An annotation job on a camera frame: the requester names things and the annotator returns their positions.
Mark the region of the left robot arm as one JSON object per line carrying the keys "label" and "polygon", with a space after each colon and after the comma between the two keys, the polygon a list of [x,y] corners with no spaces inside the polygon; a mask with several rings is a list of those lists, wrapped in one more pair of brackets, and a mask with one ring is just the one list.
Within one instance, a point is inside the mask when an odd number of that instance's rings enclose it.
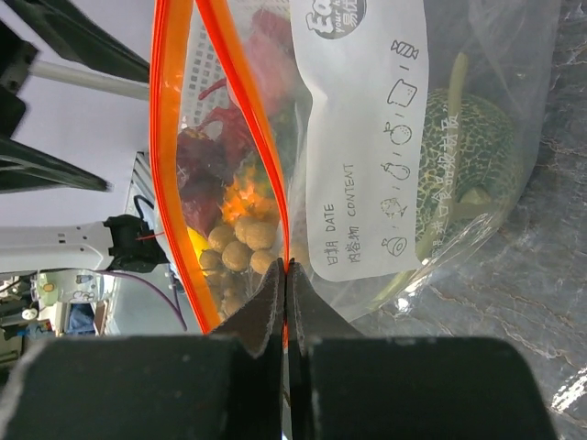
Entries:
{"label": "left robot arm", "polygon": [[[18,93],[30,76],[148,100],[150,64],[71,1],[9,1],[7,6],[61,58],[85,71],[42,66],[38,49],[1,25],[1,192],[72,188],[105,193],[103,178],[14,140],[27,111]],[[81,225],[3,226],[1,271],[92,270],[149,273],[168,262],[140,216],[120,214]]]}

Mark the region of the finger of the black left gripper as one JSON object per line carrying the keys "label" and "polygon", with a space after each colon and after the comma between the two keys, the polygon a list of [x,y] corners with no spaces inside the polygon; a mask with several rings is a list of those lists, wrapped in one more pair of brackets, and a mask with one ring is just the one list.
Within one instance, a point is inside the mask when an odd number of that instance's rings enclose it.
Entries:
{"label": "finger of the black left gripper", "polygon": [[105,193],[105,179],[50,154],[1,137],[1,194],[54,188]]}
{"label": "finger of the black left gripper", "polygon": [[6,0],[5,4],[61,58],[138,83],[150,80],[150,64],[73,2]]}

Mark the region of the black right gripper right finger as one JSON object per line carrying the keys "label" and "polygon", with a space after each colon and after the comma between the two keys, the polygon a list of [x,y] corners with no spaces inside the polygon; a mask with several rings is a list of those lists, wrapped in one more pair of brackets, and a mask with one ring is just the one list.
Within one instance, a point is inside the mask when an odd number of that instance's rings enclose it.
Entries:
{"label": "black right gripper right finger", "polygon": [[528,359],[487,335],[361,334],[285,266],[290,439],[583,439]]}

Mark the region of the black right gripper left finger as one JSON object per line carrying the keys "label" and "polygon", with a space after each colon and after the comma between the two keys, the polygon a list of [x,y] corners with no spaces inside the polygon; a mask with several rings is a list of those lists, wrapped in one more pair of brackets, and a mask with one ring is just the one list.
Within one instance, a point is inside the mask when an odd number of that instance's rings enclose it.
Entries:
{"label": "black right gripper left finger", "polygon": [[4,439],[279,439],[285,271],[207,335],[58,337],[1,391]]}

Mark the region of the green netted melon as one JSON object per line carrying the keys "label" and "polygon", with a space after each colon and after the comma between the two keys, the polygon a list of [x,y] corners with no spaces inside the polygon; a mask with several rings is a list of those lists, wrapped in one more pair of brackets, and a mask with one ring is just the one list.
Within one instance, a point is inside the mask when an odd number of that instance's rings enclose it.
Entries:
{"label": "green netted melon", "polygon": [[469,58],[461,52],[448,86],[427,95],[415,216],[415,254],[421,266],[396,273],[373,305],[472,254],[517,201],[525,167],[515,125],[490,100],[465,92],[468,69]]}

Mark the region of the clear orange-zipper zip bag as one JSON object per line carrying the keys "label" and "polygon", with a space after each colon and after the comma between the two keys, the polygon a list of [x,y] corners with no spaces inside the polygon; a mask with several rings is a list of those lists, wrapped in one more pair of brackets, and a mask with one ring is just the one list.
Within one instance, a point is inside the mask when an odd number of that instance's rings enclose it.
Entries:
{"label": "clear orange-zipper zip bag", "polygon": [[[290,21],[299,74],[285,163],[244,51],[260,8]],[[296,260],[344,319],[389,302],[371,303],[396,273],[421,266],[415,216],[426,100],[448,86],[461,52],[469,58],[465,92],[490,100],[515,125],[525,167],[518,202],[536,162],[560,2],[159,1],[150,166],[166,245],[203,333],[223,321],[191,247],[176,178],[194,9],[256,146],[240,163],[227,157],[233,180],[244,160],[262,161],[280,215],[277,259]]]}

